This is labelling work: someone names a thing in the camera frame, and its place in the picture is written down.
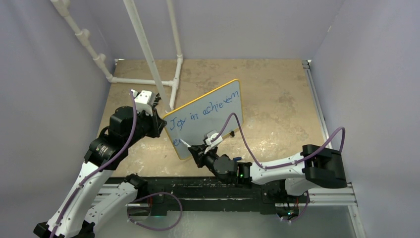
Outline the yellow framed whiteboard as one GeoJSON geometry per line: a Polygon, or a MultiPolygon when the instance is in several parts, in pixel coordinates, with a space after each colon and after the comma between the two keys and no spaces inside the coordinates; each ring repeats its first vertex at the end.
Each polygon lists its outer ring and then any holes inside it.
{"type": "Polygon", "coordinates": [[[191,157],[182,140],[188,144],[202,144],[209,132],[220,132],[231,113],[235,113],[243,125],[241,96],[240,81],[234,79],[163,117],[167,122],[165,131],[179,160],[191,157]]]}

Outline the whiteboard marker pen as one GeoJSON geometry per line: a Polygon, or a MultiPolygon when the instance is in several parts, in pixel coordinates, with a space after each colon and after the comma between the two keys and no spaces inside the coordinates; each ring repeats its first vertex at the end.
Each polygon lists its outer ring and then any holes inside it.
{"type": "Polygon", "coordinates": [[[184,141],[183,139],[180,139],[180,141],[187,147],[191,147],[191,145],[189,145],[186,141],[184,141]]]}

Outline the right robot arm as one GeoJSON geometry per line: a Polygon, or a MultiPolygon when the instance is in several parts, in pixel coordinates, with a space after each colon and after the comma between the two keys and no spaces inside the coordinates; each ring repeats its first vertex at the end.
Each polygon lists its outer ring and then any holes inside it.
{"type": "Polygon", "coordinates": [[[188,146],[198,168],[207,167],[224,184],[235,186],[264,185],[283,181],[278,188],[285,202],[316,186],[329,189],[347,187],[341,152],[316,145],[304,145],[302,151],[287,158],[263,162],[239,162],[227,155],[219,156],[217,149],[206,151],[206,145],[188,146]]]}

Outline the black handled pliers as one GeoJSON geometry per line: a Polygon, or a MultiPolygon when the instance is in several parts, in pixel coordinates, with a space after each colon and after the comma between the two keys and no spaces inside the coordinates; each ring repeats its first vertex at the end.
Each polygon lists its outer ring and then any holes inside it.
{"type": "Polygon", "coordinates": [[[160,100],[161,100],[160,93],[157,93],[156,97],[155,97],[155,100],[153,102],[153,106],[156,107],[159,104],[160,100]]]}

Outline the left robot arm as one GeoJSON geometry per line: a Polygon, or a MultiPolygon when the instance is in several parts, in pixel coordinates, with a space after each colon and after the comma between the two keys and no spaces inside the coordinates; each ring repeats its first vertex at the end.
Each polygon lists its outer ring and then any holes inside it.
{"type": "Polygon", "coordinates": [[[159,137],[165,125],[155,105],[137,103],[135,107],[117,108],[109,125],[89,145],[64,202],[48,221],[35,226],[34,234],[40,238],[93,238],[123,205],[145,201],[146,182],[131,174],[105,200],[92,205],[104,183],[128,156],[128,149],[144,137],[159,137]]]}

